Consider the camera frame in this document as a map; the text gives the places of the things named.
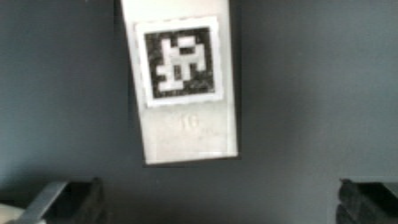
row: printed sign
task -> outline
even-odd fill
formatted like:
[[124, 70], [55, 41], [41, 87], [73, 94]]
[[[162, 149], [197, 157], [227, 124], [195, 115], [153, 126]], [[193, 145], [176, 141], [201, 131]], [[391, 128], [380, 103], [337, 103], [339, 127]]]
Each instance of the printed sign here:
[[217, 17], [138, 23], [135, 33], [147, 107], [220, 100]]

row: qr-like code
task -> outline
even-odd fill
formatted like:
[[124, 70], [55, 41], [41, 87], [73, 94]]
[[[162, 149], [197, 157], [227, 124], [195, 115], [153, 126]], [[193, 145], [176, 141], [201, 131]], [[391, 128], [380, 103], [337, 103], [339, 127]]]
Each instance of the qr-like code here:
[[147, 107], [220, 100], [217, 17], [144, 22], [135, 30]]
[[215, 92], [209, 28], [146, 34], [153, 97]]

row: white panel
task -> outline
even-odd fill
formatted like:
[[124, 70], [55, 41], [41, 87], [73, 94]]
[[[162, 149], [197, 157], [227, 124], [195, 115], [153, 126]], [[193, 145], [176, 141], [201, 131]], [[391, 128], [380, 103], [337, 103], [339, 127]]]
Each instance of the white panel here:
[[227, 0], [122, 0], [146, 163], [234, 157]]

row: black square pattern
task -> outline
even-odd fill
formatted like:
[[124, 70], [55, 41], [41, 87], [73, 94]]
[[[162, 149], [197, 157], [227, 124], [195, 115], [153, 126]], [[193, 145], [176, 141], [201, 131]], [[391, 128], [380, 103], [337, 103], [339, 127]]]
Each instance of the black square pattern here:
[[144, 35], [153, 98], [215, 93], [209, 27]]

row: dark gray wall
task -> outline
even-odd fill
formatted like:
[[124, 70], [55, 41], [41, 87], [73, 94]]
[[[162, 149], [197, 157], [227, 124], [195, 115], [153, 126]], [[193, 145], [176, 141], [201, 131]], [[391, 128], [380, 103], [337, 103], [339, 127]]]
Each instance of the dark gray wall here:
[[334, 223], [339, 178], [396, 180], [396, 11], [241, 1], [241, 159], [147, 168], [114, 2], [3, 0], [0, 199], [99, 176], [114, 223]]

